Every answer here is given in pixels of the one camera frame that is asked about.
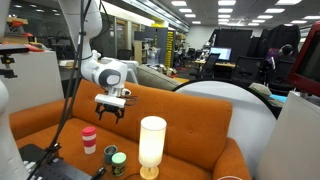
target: table lamp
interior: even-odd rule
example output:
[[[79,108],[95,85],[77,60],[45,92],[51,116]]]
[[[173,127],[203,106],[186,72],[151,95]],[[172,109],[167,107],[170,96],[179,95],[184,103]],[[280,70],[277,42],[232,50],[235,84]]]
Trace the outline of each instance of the table lamp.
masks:
[[[167,123],[157,116],[148,116],[141,120],[139,162],[141,179],[157,179],[162,160],[164,138]]]

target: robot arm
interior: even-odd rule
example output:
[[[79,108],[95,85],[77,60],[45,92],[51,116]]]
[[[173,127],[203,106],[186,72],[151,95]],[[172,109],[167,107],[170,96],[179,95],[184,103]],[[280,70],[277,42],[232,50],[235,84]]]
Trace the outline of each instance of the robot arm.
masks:
[[[80,2],[81,0],[59,0],[75,47],[80,42]],[[123,117],[125,104],[125,100],[120,96],[130,94],[129,90],[124,89],[128,67],[116,59],[110,59],[107,64],[97,62],[100,54],[91,51],[90,39],[101,31],[102,20],[96,1],[84,0],[85,6],[87,3],[91,4],[84,20],[81,74],[88,81],[107,89],[106,94],[98,94],[95,98],[98,102],[96,112],[100,114],[100,119],[103,112],[112,112],[116,115],[118,122],[119,118]]]

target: jar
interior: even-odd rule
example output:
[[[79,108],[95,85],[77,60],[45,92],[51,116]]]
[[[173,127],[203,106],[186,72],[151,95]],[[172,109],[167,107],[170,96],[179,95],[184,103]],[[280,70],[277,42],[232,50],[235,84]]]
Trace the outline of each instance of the jar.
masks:
[[[127,156],[123,152],[118,152],[112,156],[112,175],[121,176],[126,168]]]

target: white lamp shade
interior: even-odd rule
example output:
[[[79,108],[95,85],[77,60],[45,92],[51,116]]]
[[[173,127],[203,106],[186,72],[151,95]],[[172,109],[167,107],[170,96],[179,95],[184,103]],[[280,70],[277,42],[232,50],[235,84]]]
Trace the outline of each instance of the white lamp shade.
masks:
[[[157,116],[141,120],[139,162],[144,167],[156,167],[161,163],[167,122]]]

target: pink cup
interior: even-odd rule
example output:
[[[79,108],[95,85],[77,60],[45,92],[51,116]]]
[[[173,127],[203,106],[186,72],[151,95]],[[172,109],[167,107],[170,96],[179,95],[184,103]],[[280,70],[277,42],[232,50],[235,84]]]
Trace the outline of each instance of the pink cup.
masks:
[[[96,128],[92,126],[82,129],[82,140],[84,145],[84,152],[92,154],[96,151]]]

